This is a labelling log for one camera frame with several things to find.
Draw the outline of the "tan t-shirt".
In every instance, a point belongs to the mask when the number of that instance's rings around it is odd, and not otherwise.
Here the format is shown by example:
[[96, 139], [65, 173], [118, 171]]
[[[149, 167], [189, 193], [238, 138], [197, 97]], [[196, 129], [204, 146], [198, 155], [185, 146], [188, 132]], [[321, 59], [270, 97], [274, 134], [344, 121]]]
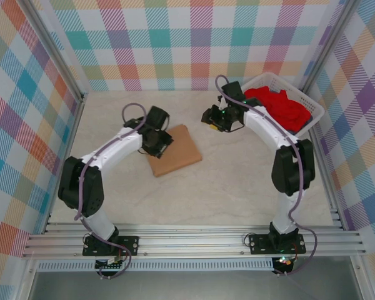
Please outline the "tan t-shirt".
[[156, 178], [203, 160], [202, 154], [185, 125], [177, 125], [167, 133], [171, 135], [173, 142], [165, 149], [162, 156], [159, 159], [153, 156], [147, 158]]

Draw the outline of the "red t-shirt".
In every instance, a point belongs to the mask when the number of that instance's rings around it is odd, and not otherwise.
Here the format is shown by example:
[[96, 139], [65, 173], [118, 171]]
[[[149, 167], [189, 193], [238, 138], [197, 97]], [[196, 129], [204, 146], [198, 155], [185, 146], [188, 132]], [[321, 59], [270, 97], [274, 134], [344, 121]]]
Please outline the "red t-shirt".
[[290, 100], [285, 90], [274, 92], [264, 86], [248, 89], [244, 95], [259, 100], [272, 118], [292, 134], [313, 120], [311, 113], [301, 103]]

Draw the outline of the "white plastic laundry basket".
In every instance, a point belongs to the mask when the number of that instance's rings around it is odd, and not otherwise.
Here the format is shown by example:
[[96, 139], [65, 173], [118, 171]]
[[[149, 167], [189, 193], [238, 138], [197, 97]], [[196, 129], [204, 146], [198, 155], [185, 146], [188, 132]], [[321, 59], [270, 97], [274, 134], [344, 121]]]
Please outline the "white plastic laundry basket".
[[297, 137], [302, 136], [306, 131], [308, 131], [308, 129], [316, 124], [324, 114], [323, 107], [321, 107], [316, 101], [313, 101], [310, 97], [306, 96], [283, 78], [271, 72], [265, 72], [260, 76], [255, 77], [246, 84], [242, 85], [241, 89], [244, 92], [251, 88], [261, 88], [264, 86], [267, 86], [271, 91], [277, 93], [280, 90], [285, 90], [289, 99], [301, 103], [311, 113], [312, 121], [297, 134], [293, 134]]

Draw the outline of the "aluminium side rail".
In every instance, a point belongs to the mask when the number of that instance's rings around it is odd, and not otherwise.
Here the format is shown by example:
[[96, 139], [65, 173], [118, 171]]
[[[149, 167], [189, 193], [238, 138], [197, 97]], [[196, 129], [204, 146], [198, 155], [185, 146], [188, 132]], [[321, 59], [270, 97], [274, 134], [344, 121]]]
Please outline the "aluminium side rail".
[[333, 180], [331, 179], [331, 175], [328, 170], [328, 164], [323, 153], [321, 142], [319, 141], [316, 135], [316, 130], [314, 128], [311, 128], [308, 131], [308, 133], [314, 146], [314, 153], [319, 168], [322, 185], [324, 186], [326, 199], [329, 203], [333, 224], [335, 227], [339, 227], [342, 230], [346, 230], [346, 222], [344, 220], [344, 217], [341, 216], [341, 210], [338, 203], [336, 189], [334, 187]]
[[59, 167], [59, 174], [58, 174], [58, 177], [57, 177], [56, 187], [55, 187], [53, 196], [52, 196], [49, 204], [47, 205], [47, 211], [44, 214], [44, 222], [43, 222], [43, 225], [42, 225], [42, 232], [45, 232], [46, 226], [48, 225], [48, 223], [50, 221], [50, 218], [52, 216], [52, 211], [53, 211], [56, 199], [58, 197], [58, 190], [59, 190], [59, 185], [60, 185], [60, 181], [61, 181], [61, 175], [62, 175], [62, 171], [63, 171], [64, 162], [69, 157], [69, 155], [71, 153], [71, 149], [72, 149], [73, 144], [74, 144], [76, 133], [78, 131], [79, 123], [81, 121], [81, 117], [82, 117], [82, 114], [83, 114], [83, 111], [84, 111], [87, 96], [88, 96], [88, 93], [81, 94], [81, 99], [78, 101], [78, 104], [77, 104], [76, 114], [74, 116], [74, 122], [72, 124], [72, 128], [71, 128], [71, 131], [69, 133], [69, 137], [67, 139], [66, 149], [65, 149], [65, 152], [64, 152], [64, 160]]

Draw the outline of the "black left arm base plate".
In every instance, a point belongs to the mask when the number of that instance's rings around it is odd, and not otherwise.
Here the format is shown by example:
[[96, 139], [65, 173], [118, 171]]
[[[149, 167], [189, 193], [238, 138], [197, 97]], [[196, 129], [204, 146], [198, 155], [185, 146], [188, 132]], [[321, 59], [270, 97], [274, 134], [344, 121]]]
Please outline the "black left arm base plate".
[[[138, 236], [117, 236], [110, 240], [113, 244], [118, 244], [129, 250], [132, 256], [138, 254], [139, 237]], [[87, 235], [83, 239], [83, 256], [126, 256], [126, 250], [122, 250], [117, 246], [112, 246], [102, 242], [94, 236]]]

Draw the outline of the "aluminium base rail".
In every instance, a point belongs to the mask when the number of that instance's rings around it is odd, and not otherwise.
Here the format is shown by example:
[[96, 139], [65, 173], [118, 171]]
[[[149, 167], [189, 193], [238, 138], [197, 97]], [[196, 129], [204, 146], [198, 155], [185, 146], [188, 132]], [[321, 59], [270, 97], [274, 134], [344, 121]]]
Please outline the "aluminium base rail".
[[[138, 236], [137, 258], [247, 258], [249, 248], [243, 243], [248, 233], [266, 234], [268, 226], [193, 226], [120, 224], [125, 236]], [[357, 231], [335, 226], [316, 226], [316, 235], [303, 231], [306, 249], [316, 249], [317, 256], [362, 256], [365, 244]], [[24, 259], [83, 258], [81, 224], [50, 223], [42, 234], [30, 236]]]

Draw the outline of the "aluminium corner post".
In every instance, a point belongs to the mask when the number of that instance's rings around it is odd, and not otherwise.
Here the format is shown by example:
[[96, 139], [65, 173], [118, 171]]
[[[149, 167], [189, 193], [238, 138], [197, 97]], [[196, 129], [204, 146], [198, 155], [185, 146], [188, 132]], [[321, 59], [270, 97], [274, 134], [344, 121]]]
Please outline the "aluminium corner post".
[[17, 3], [32, 24], [32, 27], [40, 38], [49, 57], [54, 61], [54, 64], [58, 68], [60, 75], [63, 77], [64, 82], [67, 84], [68, 88], [71, 90], [76, 99], [80, 103], [83, 103], [84, 93], [80, 90], [74, 76], [72, 75], [72, 72], [68, 68], [68, 65], [63, 59], [60, 50], [54, 42], [53, 37], [51, 36], [44, 21], [38, 13], [38, 10], [35, 8], [32, 0], [17, 0]]
[[303, 60], [295, 84], [304, 93], [319, 77], [361, 0], [330, 0]]

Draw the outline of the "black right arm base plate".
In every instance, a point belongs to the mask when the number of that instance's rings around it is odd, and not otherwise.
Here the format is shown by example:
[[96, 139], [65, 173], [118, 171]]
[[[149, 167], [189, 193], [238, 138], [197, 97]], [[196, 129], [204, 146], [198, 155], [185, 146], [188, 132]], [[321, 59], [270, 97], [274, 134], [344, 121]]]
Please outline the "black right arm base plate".
[[270, 234], [250, 234], [251, 254], [305, 254], [306, 245], [302, 234], [271, 237]]

